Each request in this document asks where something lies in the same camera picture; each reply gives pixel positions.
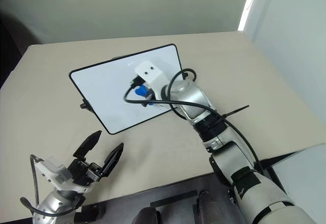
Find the black cable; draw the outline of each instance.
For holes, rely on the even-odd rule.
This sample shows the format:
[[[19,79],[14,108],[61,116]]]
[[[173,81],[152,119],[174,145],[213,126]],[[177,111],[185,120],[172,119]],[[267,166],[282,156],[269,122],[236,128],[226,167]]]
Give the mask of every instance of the black cable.
[[[32,212],[35,212],[35,213],[38,213],[40,215],[45,215],[45,216],[49,216],[49,217],[58,217],[58,216],[63,216],[63,215],[66,215],[66,214],[69,214],[70,212],[74,211],[74,208],[73,209],[70,209],[70,210],[67,210],[67,211],[64,211],[64,212],[60,212],[60,213],[47,213],[47,212],[44,212],[44,211],[40,211],[36,208],[34,208],[30,202],[28,201],[28,199],[26,199],[25,197],[21,197],[20,198],[20,202],[26,207],[28,208],[30,211]]]
[[[196,78],[197,78],[197,74],[195,73],[195,71],[194,71],[193,69],[187,68],[187,69],[180,70],[178,73],[176,73],[176,74],[172,77],[172,79],[171,79],[171,81],[170,81],[170,83],[169,83],[169,86],[168,86],[167,94],[168,94],[168,100],[169,100],[169,101],[171,101],[171,87],[172,87],[172,84],[174,83],[175,79],[176,79],[180,74],[182,74],[182,73],[184,73],[184,72],[191,72],[191,73],[194,75],[193,81],[196,80]],[[186,117],[184,117],[183,115],[181,115],[181,114],[180,114],[180,113],[179,113],[179,112],[178,112],[178,111],[173,107],[172,104],[169,104],[169,105],[170,105],[171,110],[172,110],[172,111],[173,111],[173,112],[174,112],[178,117],[180,117],[180,118],[186,120]]]
[[[181,105],[189,105],[189,106],[194,106],[194,107],[199,107],[199,108],[203,108],[205,110],[208,110],[210,112],[212,112],[213,114],[215,114],[216,116],[218,116],[221,121],[224,121],[226,124],[228,124],[236,133],[238,133],[238,135],[243,139],[243,141],[245,142],[245,144],[248,146],[248,148],[250,149],[250,151],[252,152],[255,160],[256,160],[256,164],[259,168],[260,174],[262,174],[264,176],[264,172],[263,172],[263,168],[261,166],[261,163],[258,159],[258,156],[256,154],[256,152],[254,151],[254,149],[252,148],[252,146],[250,145],[249,141],[246,139],[246,137],[231,123],[226,119],[227,115],[223,115],[221,116],[216,110],[207,107],[205,105],[201,105],[199,103],[191,103],[191,102],[186,102],[186,101],[175,101],[175,100],[130,100],[127,99],[128,94],[130,93],[130,91],[132,90],[132,88],[129,88],[127,90],[127,92],[125,93],[125,95],[123,96],[123,100],[127,103],[140,103],[140,104],[149,104],[149,103],[163,103],[163,104],[181,104]]]
[[[35,171],[35,165],[34,165],[34,160],[35,159],[36,159],[36,156],[31,154],[30,155],[30,163],[31,163],[32,175],[33,175],[35,203],[36,203],[36,206],[38,206],[38,204],[40,203],[40,200],[39,200],[39,188],[38,188],[38,185],[37,185],[37,177],[36,177],[36,171]]]

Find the tablet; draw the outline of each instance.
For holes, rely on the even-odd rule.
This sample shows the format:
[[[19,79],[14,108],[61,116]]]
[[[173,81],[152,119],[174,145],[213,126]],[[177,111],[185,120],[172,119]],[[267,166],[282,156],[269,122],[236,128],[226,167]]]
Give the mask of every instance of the tablet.
[[[141,104],[130,104],[123,100],[130,82],[137,76],[135,68],[143,61],[152,62],[169,80],[181,70],[177,47],[168,44],[69,73],[81,96],[87,100],[95,116],[110,134],[119,133],[170,110],[169,107],[158,104],[143,107]],[[128,98],[144,99],[135,94],[134,90],[129,93]]]

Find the wall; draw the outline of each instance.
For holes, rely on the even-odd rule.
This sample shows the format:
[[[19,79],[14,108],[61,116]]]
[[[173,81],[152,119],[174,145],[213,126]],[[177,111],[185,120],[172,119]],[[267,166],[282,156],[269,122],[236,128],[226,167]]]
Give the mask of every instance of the wall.
[[[22,50],[33,42],[235,31],[245,1],[1,0],[0,8]]]
[[[254,0],[244,32],[326,123],[325,3]]]

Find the table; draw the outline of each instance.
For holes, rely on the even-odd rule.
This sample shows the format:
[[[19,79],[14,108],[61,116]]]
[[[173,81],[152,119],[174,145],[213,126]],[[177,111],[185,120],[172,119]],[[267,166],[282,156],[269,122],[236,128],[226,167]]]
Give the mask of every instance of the table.
[[[76,68],[161,45],[176,44],[183,68],[223,114],[243,105],[233,122],[260,159],[326,142],[326,125],[243,33],[118,38],[33,45],[0,91],[0,222],[29,217],[21,196],[34,203],[29,155],[54,156],[66,166],[91,133],[103,130],[88,162],[99,165],[120,142],[125,148],[111,175],[85,204],[112,199],[212,172],[209,154],[192,127],[172,112],[116,135],[81,110],[69,80]],[[38,173],[40,199],[52,190]]]

